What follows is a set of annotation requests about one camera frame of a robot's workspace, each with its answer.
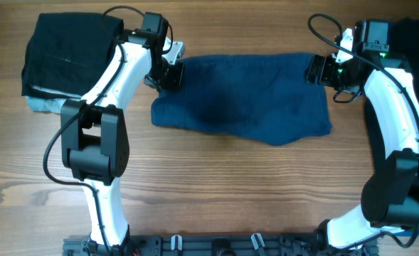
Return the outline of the navy blue shorts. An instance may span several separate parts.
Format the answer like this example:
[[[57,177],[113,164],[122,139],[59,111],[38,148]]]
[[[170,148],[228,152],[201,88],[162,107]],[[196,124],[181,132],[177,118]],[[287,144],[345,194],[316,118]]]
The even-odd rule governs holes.
[[[162,91],[152,124],[282,146],[332,130],[327,96],[309,84],[311,53],[203,55],[181,60],[182,88]]]

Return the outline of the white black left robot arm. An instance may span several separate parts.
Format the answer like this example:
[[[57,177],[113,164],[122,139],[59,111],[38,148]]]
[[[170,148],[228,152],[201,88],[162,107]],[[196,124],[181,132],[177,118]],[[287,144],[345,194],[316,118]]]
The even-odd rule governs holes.
[[[129,160],[124,112],[141,83],[161,92],[178,91],[184,43],[173,41],[172,28],[160,14],[143,14],[140,28],[118,38],[115,55],[96,85],[81,100],[61,108],[63,165],[82,187],[92,231],[81,255],[134,255],[120,195],[120,178]]]

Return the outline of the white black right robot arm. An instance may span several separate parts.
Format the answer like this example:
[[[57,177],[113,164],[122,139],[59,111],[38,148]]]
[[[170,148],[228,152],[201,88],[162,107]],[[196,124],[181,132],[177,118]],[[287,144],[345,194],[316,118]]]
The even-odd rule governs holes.
[[[369,254],[373,241],[405,232],[410,236],[400,246],[408,248],[419,236],[419,101],[410,63],[392,47],[392,30],[388,21],[359,21],[340,30],[333,54],[314,56],[306,70],[310,84],[366,98],[374,162],[360,204],[319,225],[309,242],[313,253]]]

